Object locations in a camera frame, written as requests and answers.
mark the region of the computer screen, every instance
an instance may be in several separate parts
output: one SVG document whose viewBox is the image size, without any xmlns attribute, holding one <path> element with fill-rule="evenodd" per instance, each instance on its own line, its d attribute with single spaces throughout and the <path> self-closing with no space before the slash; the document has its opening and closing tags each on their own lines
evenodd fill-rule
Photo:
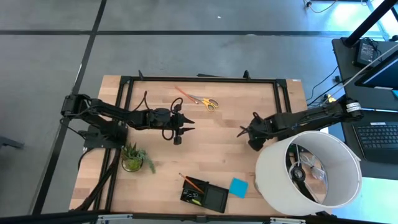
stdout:
<svg viewBox="0 0 398 224">
<path fill-rule="evenodd" d="M 364 74 L 355 85 L 398 90 L 398 51 Z"/>
</svg>

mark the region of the wooden table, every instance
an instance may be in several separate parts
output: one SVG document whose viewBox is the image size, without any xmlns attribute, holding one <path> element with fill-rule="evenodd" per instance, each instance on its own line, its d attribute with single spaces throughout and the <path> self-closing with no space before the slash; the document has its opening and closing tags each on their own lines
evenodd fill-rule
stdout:
<svg viewBox="0 0 398 224">
<path fill-rule="evenodd" d="M 120 76 L 104 76 L 98 98 L 114 104 L 119 81 Z M 188 100 L 174 85 L 189 94 L 211 96 L 218 100 L 220 107 L 210 113 L 203 104 L 196 105 Z M 292 111 L 306 110 L 301 81 L 287 80 L 287 86 Z M 130 128 L 128 141 L 137 142 L 138 147 L 147 151 L 155 163 L 156 174 L 151 173 L 147 164 L 134 173 L 124 171 L 119 165 L 112 212 L 282 215 L 254 187 L 254 171 L 259 153 L 249 147 L 247 135 L 236 137 L 241 131 L 239 126 L 247 126 L 252 120 L 253 111 L 257 111 L 263 118 L 276 113 L 271 84 L 136 81 L 130 109 L 138 105 L 146 90 L 150 108 L 170 108 L 174 99 L 182 97 L 184 102 L 181 113 L 195 122 L 185 126 L 196 129 L 186 132 L 182 136 L 182 144 L 174 146 L 173 141 L 162 138 L 160 131 L 136 131 Z M 279 95 L 282 110 L 285 110 L 281 88 Z M 125 97 L 123 96 L 121 105 L 124 105 Z M 276 139 L 271 139 L 265 146 L 275 141 Z M 83 158 L 70 208 L 79 206 L 97 184 L 103 155 L 103 149 L 95 149 Z M 214 212 L 180 201 L 183 179 L 178 175 L 179 172 L 226 189 L 233 177 L 236 177 L 249 183 L 248 192 L 245 198 L 229 194 L 225 213 Z M 108 187 L 105 186 L 100 208 L 104 207 L 107 191 Z"/>
</svg>

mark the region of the concrete floor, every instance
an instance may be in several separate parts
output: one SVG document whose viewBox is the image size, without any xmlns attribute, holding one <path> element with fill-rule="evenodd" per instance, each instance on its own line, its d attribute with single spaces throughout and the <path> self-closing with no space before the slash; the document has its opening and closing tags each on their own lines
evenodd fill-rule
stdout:
<svg viewBox="0 0 398 224">
<path fill-rule="evenodd" d="M 322 9 L 329 2 L 317 2 Z M 1 0 L 1 29 L 91 30 L 100 0 Z M 351 31 L 370 14 L 360 3 L 338 2 L 323 14 L 302 1 L 108 1 L 100 30 Z M 372 31 L 379 31 L 374 26 Z M 97 36 L 80 93 L 95 97 L 103 75 L 195 76 L 197 73 L 303 80 L 311 88 L 336 67 L 331 37 L 236 35 Z M 0 35 L 0 135 L 25 143 L 0 150 L 0 217 L 29 213 L 70 93 L 87 35 Z M 315 96 L 332 86 L 327 80 Z M 72 122 L 85 129 L 86 124 Z M 65 212 L 83 140 L 68 132 L 44 206 Z"/>
</svg>

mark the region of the desk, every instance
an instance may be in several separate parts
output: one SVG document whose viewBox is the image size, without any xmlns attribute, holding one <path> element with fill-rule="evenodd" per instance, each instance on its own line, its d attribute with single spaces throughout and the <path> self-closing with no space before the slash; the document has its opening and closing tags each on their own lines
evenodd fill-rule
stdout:
<svg viewBox="0 0 398 224">
<path fill-rule="evenodd" d="M 120 76 L 106 75 L 99 98 L 114 104 Z M 179 86 L 189 94 L 211 96 L 220 107 L 208 112 L 203 104 L 196 105 L 174 89 Z M 300 80 L 287 80 L 287 89 L 293 112 L 307 109 Z M 273 87 L 263 83 L 213 83 L 213 82 L 155 82 L 136 81 L 132 89 L 130 108 L 135 108 L 144 92 L 148 91 L 150 108 L 169 108 L 177 97 L 183 97 L 181 113 L 194 120 L 196 129 L 182 136 L 182 144 L 162 138 L 160 131 L 129 129 L 128 141 L 137 142 L 145 149 L 156 166 L 152 174 L 147 165 L 140 171 L 128 173 L 119 165 L 114 188 L 112 212 L 158 214 L 207 214 L 234 216 L 280 216 L 254 188 L 254 171 L 258 152 L 247 144 L 247 136 L 236 138 L 240 125 L 252 120 L 252 112 L 266 117 L 276 113 Z M 279 88 L 282 111 L 285 110 L 282 89 Z M 268 146 L 275 142 L 271 139 Z M 87 154 L 80 166 L 70 208 L 79 206 L 93 190 L 100 175 L 104 150 L 95 149 Z M 229 188 L 233 177 L 249 183 L 245 198 L 229 194 L 224 214 L 180 201 L 184 175 L 209 181 L 213 185 Z M 103 190 L 100 208 L 104 207 Z"/>
<path fill-rule="evenodd" d="M 342 79 L 352 77 L 360 71 L 351 62 L 354 59 L 355 49 L 347 48 L 340 39 L 332 40 L 333 50 L 335 51 L 337 63 Z M 394 46 L 395 42 L 380 42 L 379 50 L 383 53 Z M 363 108 L 384 108 L 398 110 L 398 99 L 394 97 L 391 91 L 377 90 L 367 87 L 355 86 L 354 80 L 344 88 L 347 96 L 358 100 Z M 364 111 L 362 121 L 397 121 L 398 114 L 383 113 L 374 111 Z M 361 170 L 364 177 L 375 177 L 383 179 L 398 180 L 398 165 L 382 164 L 377 162 L 365 161 L 361 148 L 356 140 L 352 124 L 342 123 L 346 144 L 359 156 L 361 161 Z"/>
</svg>

